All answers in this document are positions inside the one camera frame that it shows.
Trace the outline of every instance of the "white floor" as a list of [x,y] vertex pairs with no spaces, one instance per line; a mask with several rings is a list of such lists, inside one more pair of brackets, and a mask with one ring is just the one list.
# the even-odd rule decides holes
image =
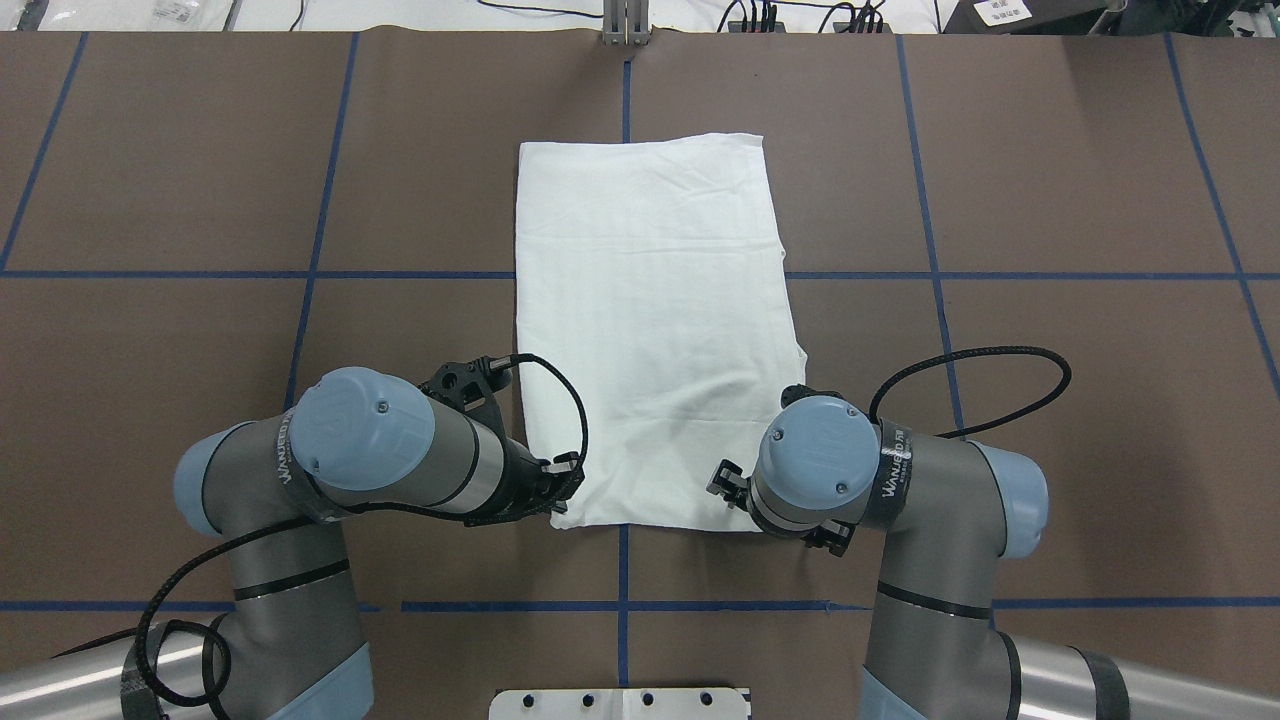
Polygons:
[[[415,29],[562,29],[599,28],[600,20],[575,15],[500,10],[475,0],[302,0],[306,12],[298,29],[353,31],[381,24]],[[515,5],[556,6],[599,14],[603,0],[497,0]],[[750,6],[751,0],[744,0]],[[815,0],[824,3],[826,0]],[[716,29],[728,0],[650,0],[649,22],[685,32]],[[0,0],[0,19],[17,18],[24,0]],[[41,29],[223,29],[232,0],[50,0]],[[942,22],[956,0],[938,0]],[[298,15],[298,0],[242,0],[232,29],[284,31]],[[893,32],[937,32],[932,0],[886,0],[881,8]],[[787,32],[814,32],[826,10],[778,6]],[[737,19],[735,10],[731,19]],[[833,20],[845,20],[840,10]]]

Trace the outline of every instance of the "white mounting plate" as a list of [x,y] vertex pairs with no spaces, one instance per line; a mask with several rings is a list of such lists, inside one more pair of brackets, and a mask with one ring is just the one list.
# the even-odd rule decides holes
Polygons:
[[739,688],[503,691],[489,720],[750,720],[750,697]]

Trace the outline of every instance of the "gray cylindrical base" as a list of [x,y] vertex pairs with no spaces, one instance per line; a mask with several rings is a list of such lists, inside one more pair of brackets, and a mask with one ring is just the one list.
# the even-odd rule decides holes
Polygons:
[[1129,689],[1133,720],[1276,720],[1280,698],[1229,688],[1126,660],[1116,667]]
[[[157,674],[186,696],[204,692],[204,638],[173,633],[160,647]],[[133,638],[55,657],[0,675],[0,717],[5,720],[119,720],[120,676]],[[172,720],[212,717],[209,707],[174,707],[160,701]]]
[[[1276,720],[1280,698],[1129,662],[1096,683],[1080,651],[1014,638],[1021,667],[1019,720],[1094,720],[1098,707],[1124,706],[1132,720]],[[1107,660],[1088,653],[1091,657]],[[1115,675],[1120,680],[1115,682]]]

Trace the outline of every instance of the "brown table surface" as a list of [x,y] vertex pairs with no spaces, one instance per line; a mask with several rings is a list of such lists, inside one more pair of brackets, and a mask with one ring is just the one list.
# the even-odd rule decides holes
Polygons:
[[[172,502],[193,441],[335,366],[509,351],[521,142],[744,131],[810,384],[865,402],[988,343],[1073,363],[1059,402],[982,436],[1052,498],[1000,629],[1280,693],[1275,87],[1267,40],[0,35],[0,670],[131,625],[209,546]],[[961,363],[884,414],[941,432],[1052,382]],[[541,520],[348,539],[372,717],[484,717],[526,687],[856,703],[872,532],[844,559]],[[229,598],[215,564],[173,607]]]

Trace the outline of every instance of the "black tape band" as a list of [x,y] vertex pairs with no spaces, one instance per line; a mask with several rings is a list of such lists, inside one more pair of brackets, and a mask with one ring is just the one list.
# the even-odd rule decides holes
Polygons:
[[[209,624],[210,632],[216,633],[218,626],[223,624],[227,619],[227,614],[223,612],[214,621]],[[223,701],[219,696],[212,694],[214,685],[218,683],[218,676],[214,674],[214,643],[205,639],[205,647],[200,652],[200,676],[205,685],[205,694],[210,694],[209,698],[209,711],[214,714],[216,720],[232,720],[230,715],[227,715],[227,708],[223,707]]]
[[[152,625],[147,632],[147,659],[152,660],[160,655],[160,643],[166,633],[168,623]],[[160,701],[147,687],[138,671],[137,644],[129,644],[129,652],[124,656],[124,666],[120,669],[120,715],[124,720],[161,720]]]
[[1018,720],[1018,712],[1023,707],[1023,661],[1018,657],[1018,646],[1014,638],[996,630],[1000,641],[1005,643],[1005,652],[1009,653],[1009,711],[1005,720]]
[[860,524],[888,530],[906,506],[911,484],[911,430],[881,420],[881,457]]
[[307,583],[330,578],[338,573],[346,573],[349,569],[351,562],[343,557],[337,562],[325,565],[324,568],[316,568],[315,570],[307,570],[306,573],[298,573],[297,575],[289,575],[288,578],[280,578],[279,580],[271,580],[269,583],[259,583],[247,588],[236,588],[236,600],[250,600],[262,597],[264,594],[284,592]]
[[1071,646],[1071,650],[1080,653],[1084,664],[1089,666],[1089,675],[1093,676],[1093,693],[1097,697],[1097,720],[1130,720],[1129,717],[1129,688],[1124,684],[1124,675],[1116,667],[1114,660],[1106,655],[1100,655],[1088,650]]
[[946,612],[947,615],[972,618],[974,620],[991,620],[989,607],[975,607],[973,605],[960,605],[959,602],[947,602],[945,600],[938,600],[936,597],[929,597],[927,594],[905,591],[900,587],[891,585],[884,580],[881,580],[879,584],[876,585],[876,589],[886,597],[892,597],[893,600],[900,600],[902,602],[918,605],[927,610],[937,610],[938,612]]
[[292,421],[293,410],[289,410],[284,418],[280,418],[280,428],[275,432],[275,477],[284,486],[284,492],[303,515],[316,523],[337,523],[343,518],[351,518],[352,512],[320,492],[320,487],[311,479],[311,475],[303,471],[300,478],[293,473],[297,462],[293,460],[293,448],[289,447],[289,423]]

